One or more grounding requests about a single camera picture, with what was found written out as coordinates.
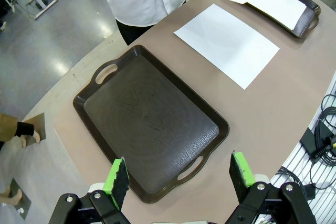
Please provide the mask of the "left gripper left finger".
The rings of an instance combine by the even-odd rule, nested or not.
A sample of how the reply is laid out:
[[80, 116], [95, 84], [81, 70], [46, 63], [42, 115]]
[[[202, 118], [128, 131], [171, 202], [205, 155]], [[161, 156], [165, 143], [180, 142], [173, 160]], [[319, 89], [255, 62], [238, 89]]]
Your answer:
[[50, 223], [129, 223], [121, 208], [129, 190], [129, 174], [124, 158], [115, 159], [102, 189], [59, 197]]

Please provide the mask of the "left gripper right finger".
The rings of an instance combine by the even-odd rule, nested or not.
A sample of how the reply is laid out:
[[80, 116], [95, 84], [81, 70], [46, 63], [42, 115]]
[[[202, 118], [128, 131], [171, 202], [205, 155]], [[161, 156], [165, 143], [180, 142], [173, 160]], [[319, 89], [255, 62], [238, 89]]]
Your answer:
[[239, 205], [228, 223], [260, 223], [261, 215], [271, 223], [315, 223], [308, 199], [299, 184], [286, 182], [280, 187], [257, 181], [242, 152], [230, 157], [229, 174]]

